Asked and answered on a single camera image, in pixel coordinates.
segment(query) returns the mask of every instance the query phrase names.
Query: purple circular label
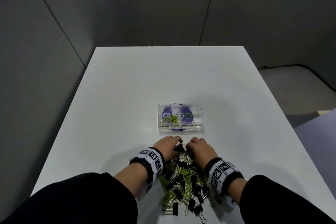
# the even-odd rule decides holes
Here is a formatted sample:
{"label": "purple circular label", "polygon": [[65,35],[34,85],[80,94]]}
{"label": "purple circular label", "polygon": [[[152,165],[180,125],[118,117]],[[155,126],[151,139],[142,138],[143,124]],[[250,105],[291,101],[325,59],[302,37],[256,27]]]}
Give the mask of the purple circular label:
{"label": "purple circular label", "polygon": [[[176,113],[172,113],[171,107],[166,107],[163,109],[162,117],[169,118],[170,115],[175,115]],[[180,114],[182,123],[191,123],[193,122],[193,114],[191,113],[190,109],[188,107],[180,107]],[[172,131],[183,131],[186,130],[186,128],[177,128],[177,129],[170,129]]]}

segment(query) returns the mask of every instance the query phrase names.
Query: clear plastic organizer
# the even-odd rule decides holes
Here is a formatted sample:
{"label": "clear plastic organizer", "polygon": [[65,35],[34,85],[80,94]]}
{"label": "clear plastic organizer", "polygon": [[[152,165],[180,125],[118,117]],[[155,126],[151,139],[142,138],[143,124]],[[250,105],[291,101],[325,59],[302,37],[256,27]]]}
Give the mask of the clear plastic organizer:
{"label": "clear plastic organizer", "polygon": [[159,131],[184,131],[202,129],[204,125],[202,107],[199,104],[167,104],[157,107]]}

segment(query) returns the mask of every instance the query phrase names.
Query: gray floor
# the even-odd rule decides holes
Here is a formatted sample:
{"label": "gray floor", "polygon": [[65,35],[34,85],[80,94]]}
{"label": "gray floor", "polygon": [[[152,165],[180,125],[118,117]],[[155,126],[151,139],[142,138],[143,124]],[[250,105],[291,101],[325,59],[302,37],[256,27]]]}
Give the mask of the gray floor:
{"label": "gray floor", "polygon": [[304,67],[277,67],[259,72],[284,114],[336,108],[336,93]]}

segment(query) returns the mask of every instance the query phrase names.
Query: white table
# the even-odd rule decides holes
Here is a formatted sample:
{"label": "white table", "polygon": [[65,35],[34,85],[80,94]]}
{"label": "white table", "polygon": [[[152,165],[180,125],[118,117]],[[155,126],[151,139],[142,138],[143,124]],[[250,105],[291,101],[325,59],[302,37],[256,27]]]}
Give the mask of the white table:
{"label": "white table", "polygon": [[[159,103],[200,103],[200,136],[219,156],[246,179],[266,175],[336,220],[335,199],[243,47],[96,48],[33,194],[85,172],[115,175],[161,138]],[[185,217],[184,208],[179,217],[143,209],[140,218],[158,223],[201,223],[193,213]],[[242,223],[238,208],[218,220],[208,201],[204,217],[208,223]]]}

